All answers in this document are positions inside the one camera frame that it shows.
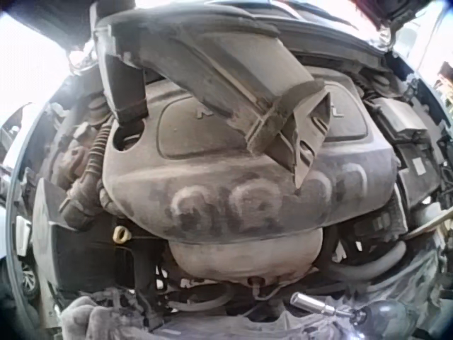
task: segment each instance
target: car hood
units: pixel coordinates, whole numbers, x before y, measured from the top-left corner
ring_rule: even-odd
[[[90,6],[94,2],[94,0],[18,0],[7,8],[6,12],[26,26],[46,35],[65,50],[73,50],[75,47],[82,47],[91,36],[89,17]],[[281,2],[284,6],[291,6],[303,1],[272,0],[271,2]],[[392,32],[396,32],[404,23],[414,18],[417,11],[426,6],[430,0],[352,0],[352,2],[377,28],[386,26],[390,27]],[[98,15],[103,17],[114,13],[116,9],[133,7],[134,0],[99,0],[98,4]]]

